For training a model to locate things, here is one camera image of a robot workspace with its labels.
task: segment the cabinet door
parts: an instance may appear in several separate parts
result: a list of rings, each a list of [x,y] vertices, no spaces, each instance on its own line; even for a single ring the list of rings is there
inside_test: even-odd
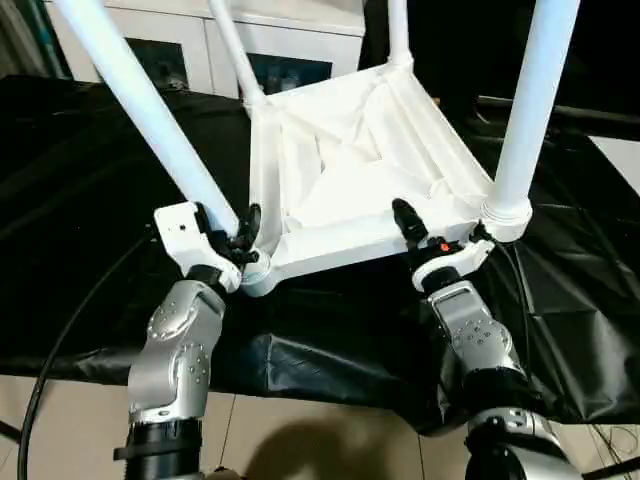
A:
[[[47,3],[47,10],[73,78],[100,82],[89,54],[58,9]],[[213,93],[201,18],[120,8],[107,10],[156,86]]]
[[[236,22],[265,93],[338,77],[358,69],[362,38]],[[238,98],[238,79],[215,20],[205,20],[216,95]]]

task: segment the metal bracket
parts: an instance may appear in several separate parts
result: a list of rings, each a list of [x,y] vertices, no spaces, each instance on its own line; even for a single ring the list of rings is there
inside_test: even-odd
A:
[[[219,283],[227,293],[235,292],[242,280],[240,269],[213,249],[198,224],[197,215],[198,206],[193,202],[157,209],[153,216],[162,244],[185,277],[195,265],[215,267],[222,272]]]

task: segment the white cabinet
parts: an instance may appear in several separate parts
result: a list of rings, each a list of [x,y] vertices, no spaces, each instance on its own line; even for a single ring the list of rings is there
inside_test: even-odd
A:
[[[151,79],[161,87],[238,97],[238,81],[207,0],[103,0]],[[362,0],[229,0],[266,93],[357,70]],[[74,79],[100,82],[89,55],[46,1]]]
[[[216,94],[237,98],[238,80],[215,20],[206,20],[205,29]],[[362,37],[238,22],[236,29],[267,94],[287,81],[291,88],[358,69]]]
[[[55,5],[47,3],[47,10],[73,78],[101,81],[89,55]],[[120,8],[107,10],[156,84],[186,83],[194,92],[214,92],[201,18]]]

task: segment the black cloth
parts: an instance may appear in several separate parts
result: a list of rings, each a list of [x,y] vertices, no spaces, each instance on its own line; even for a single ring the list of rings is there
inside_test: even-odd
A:
[[[247,206],[250,122],[239,102],[163,94],[234,209]],[[34,375],[96,280],[181,200],[102,85],[0,81],[0,373]],[[492,174],[502,131],[458,130]],[[531,363],[547,413],[565,423],[640,414],[640,200],[581,136],[548,139],[515,247],[533,307]],[[82,314],[54,377],[126,383],[145,326],[180,278],[158,243],[129,258]],[[472,276],[524,339],[515,280],[499,253]],[[390,408],[433,434],[465,418],[458,376],[418,312],[401,256],[289,280],[230,301],[211,388]]]

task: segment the silver robotic arm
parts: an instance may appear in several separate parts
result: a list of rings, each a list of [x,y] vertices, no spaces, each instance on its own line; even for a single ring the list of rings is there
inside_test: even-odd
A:
[[[582,475],[569,463],[537,400],[507,328],[497,322],[465,280],[428,297],[451,339],[463,371],[469,421],[467,480],[569,480]]]
[[[493,318],[471,282],[462,279],[469,258],[478,249],[488,254],[494,240],[481,225],[464,244],[429,239],[408,203],[396,200],[393,208],[407,241],[413,284],[426,295],[428,309],[460,362],[465,408],[471,415],[466,479],[582,478],[540,414],[509,330]]]
[[[127,480],[200,478],[200,419],[205,414],[211,355],[220,335],[228,294],[238,289],[259,210],[250,210],[238,237],[208,232],[191,202],[159,209],[156,225],[178,263],[178,281],[153,313],[147,340],[129,372],[129,435],[114,451],[127,462]]]

